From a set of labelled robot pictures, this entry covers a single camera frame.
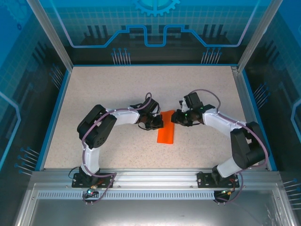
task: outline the printed gear graphic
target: printed gear graphic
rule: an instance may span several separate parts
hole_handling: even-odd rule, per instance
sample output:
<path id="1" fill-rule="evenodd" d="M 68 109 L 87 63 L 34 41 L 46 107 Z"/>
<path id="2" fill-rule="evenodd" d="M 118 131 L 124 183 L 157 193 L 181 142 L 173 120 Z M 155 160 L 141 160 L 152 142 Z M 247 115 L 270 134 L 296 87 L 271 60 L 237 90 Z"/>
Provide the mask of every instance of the printed gear graphic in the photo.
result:
<path id="1" fill-rule="evenodd" d="M 169 10 L 175 9 L 175 5 L 179 4 L 179 0 L 133 0 L 136 9 L 141 13 L 146 13 L 147 16 L 154 15 L 163 16 L 164 13 L 169 13 Z"/>
<path id="2" fill-rule="evenodd" d="M 10 15 L 19 23 L 27 16 L 26 0 L 0 0 L 0 6 L 6 6 Z"/>

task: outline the speckled work surface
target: speckled work surface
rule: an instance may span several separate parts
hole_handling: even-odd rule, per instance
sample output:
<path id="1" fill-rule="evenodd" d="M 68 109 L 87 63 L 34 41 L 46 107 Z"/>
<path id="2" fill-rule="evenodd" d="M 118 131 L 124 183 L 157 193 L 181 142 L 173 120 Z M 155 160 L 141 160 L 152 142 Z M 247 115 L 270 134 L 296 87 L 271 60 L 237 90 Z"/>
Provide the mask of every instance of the speckled work surface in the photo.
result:
<path id="1" fill-rule="evenodd" d="M 179 100 L 198 88 L 209 89 L 221 101 L 220 110 L 245 120 L 230 66 L 74 67 L 45 168 L 72 168 L 81 164 L 78 124 L 96 105 L 121 108 L 144 101 L 151 92 L 162 111 L 178 109 Z M 199 93 L 204 104 L 217 106 L 214 97 Z M 101 168 L 213 167 L 231 155 L 230 139 L 199 125 L 175 125 L 174 144 L 157 143 L 158 131 L 137 125 L 115 127 L 100 153 Z"/>

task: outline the metal base plate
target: metal base plate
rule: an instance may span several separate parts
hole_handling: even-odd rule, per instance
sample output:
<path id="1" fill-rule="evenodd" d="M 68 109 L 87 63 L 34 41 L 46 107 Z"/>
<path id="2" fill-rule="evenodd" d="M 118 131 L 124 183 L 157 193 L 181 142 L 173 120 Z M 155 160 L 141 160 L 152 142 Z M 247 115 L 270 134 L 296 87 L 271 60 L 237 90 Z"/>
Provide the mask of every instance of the metal base plate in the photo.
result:
<path id="1" fill-rule="evenodd" d="M 99 173 L 99 175 L 107 175 L 108 173 Z M 97 188 L 107 188 L 109 183 L 110 183 L 111 177 L 106 177 L 106 178 L 99 178 L 96 182 Z M 87 182 L 87 180 L 80 174 L 80 173 L 75 173 L 73 175 L 73 181 L 72 181 L 72 187 L 76 188 L 89 188 L 95 184 L 91 184 Z"/>
<path id="2" fill-rule="evenodd" d="M 198 182 L 198 188 L 233 188 L 233 183 L 230 181 L 230 179 L 237 179 L 237 182 L 235 182 L 235 188 L 239 187 L 239 181 L 237 175 L 231 175 L 227 178 L 223 178 L 223 180 L 219 183 L 219 185 L 215 184 L 215 181 L 213 180 L 211 173 L 203 173 L 199 172 L 197 174 L 197 182 Z"/>

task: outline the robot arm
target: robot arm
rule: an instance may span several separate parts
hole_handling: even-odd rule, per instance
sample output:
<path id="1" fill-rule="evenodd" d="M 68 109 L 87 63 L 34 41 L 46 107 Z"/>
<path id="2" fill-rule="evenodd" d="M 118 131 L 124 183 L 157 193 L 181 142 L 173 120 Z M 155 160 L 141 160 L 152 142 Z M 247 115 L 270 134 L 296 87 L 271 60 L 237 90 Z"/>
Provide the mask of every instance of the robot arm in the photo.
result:
<path id="1" fill-rule="evenodd" d="M 135 110 L 135 108 L 137 109 L 139 105 L 145 105 L 149 101 L 149 98 L 147 98 L 143 104 L 130 106 L 128 109 L 131 109 L 131 111 L 116 111 L 107 115 L 101 121 L 101 124 L 95 126 L 89 133 L 89 135 L 85 139 L 85 143 L 87 145 L 85 151 L 85 161 L 86 167 L 90 172 L 92 172 L 93 174 L 97 174 L 99 172 L 100 168 L 98 160 L 100 147 L 107 140 L 114 126 L 144 123 L 145 130 L 158 129 L 163 127 L 162 116 L 159 114 L 160 107 L 155 100 L 151 99 L 150 103 L 144 109 L 138 111 Z M 108 111 L 110 110 L 105 109 L 101 105 L 96 105 L 79 124 L 77 128 L 79 138 L 82 139 L 85 133 L 94 124 L 94 122 Z M 91 176 L 91 174 L 86 171 L 83 164 L 81 165 L 79 170 L 85 176 Z"/>
<path id="2" fill-rule="evenodd" d="M 172 122 L 183 126 L 204 124 L 211 126 L 231 139 L 232 156 L 225 162 L 213 167 L 212 178 L 219 184 L 241 170 L 244 170 L 265 158 L 265 153 L 258 141 L 242 126 L 251 129 L 264 142 L 262 131 L 256 122 L 231 122 L 226 116 L 217 112 L 212 105 L 203 105 L 196 92 L 186 95 L 179 101 L 182 109 L 178 109 L 172 116 Z"/>

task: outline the orange rectangular block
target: orange rectangular block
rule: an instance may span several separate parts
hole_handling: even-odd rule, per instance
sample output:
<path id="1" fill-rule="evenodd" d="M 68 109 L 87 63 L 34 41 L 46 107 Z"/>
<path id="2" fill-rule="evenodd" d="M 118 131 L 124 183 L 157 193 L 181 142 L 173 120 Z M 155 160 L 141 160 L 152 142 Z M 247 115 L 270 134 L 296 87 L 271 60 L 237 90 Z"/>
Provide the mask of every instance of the orange rectangular block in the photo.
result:
<path id="1" fill-rule="evenodd" d="M 157 143 L 169 144 L 174 143 L 174 123 L 171 122 L 171 116 L 174 110 L 161 112 L 164 127 L 158 130 Z"/>

